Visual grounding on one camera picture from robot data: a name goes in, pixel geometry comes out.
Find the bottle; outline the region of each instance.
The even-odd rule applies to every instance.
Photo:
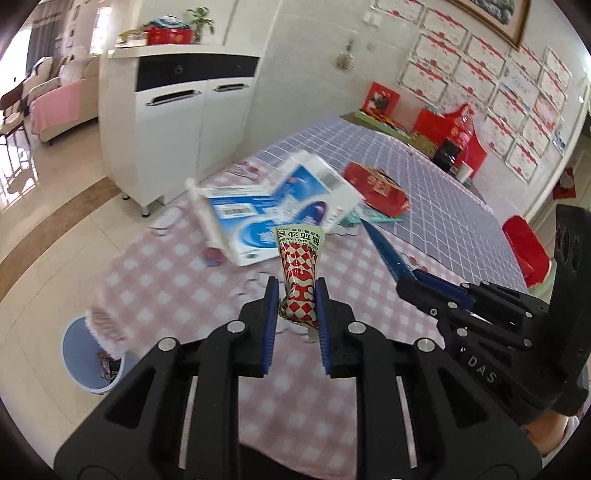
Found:
[[[468,103],[462,105],[457,116],[448,117],[453,120],[452,130],[431,160],[445,173],[450,173],[457,156],[470,143],[474,135],[473,117],[474,111]]]

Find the potted plant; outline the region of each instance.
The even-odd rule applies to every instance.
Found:
[[[209,15],[209,8],[207,7],[198,7],[196,9],[189,8],[187,10],[192,16],[193,20],[191,21],[191,25],[195,25],[195,33],[193,36],[193,43],[201,43],[203,38],[203,27],[205,25],[209,25],[209,31],[215,34],[216,29],[213,26],[213,20],[208,18]]]

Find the silver screw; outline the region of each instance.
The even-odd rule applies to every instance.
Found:
[[[158,348],[160,348],[163,352],[169,352],[174,347],[177,346],[177,341],[174,338],[163,338],[158,342]]]
[[[366,327],[364,323],[361,322],[351,322],[349,324],[349,326],[347,327],[347,330],[350,331],[351,333],[355,333],[357,335],[363,333],[364,331],[366,331]]]
[[[421,338],[417,342],[417,347],[420,351],[429,353],[435,350],[435,342],[430,338]]]
[[[228,332],[231,333],[243,332],[245,328],[246,324],[240,320],[234,320],[233,322],[228,323]]]

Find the green plant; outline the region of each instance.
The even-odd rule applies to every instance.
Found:
[[[203,27],[205,25],[209,25],[209,31],[215,34],[216,29],[213,26],[213,20],[211,18],[207,18],[209,15],[209,8],[207,7],[197,7],[196,9],[189,8],[187,10],[192,16],[193,20],[191,21],[191,25],[195,25],[195,33],[201,36],[203,34]]]

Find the pink blanket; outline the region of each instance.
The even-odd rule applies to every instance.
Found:
[[[31,127],[39,134],[55,125],[73,122],[80,117],[82,80],[69,83],[41,95],[31,104]]]

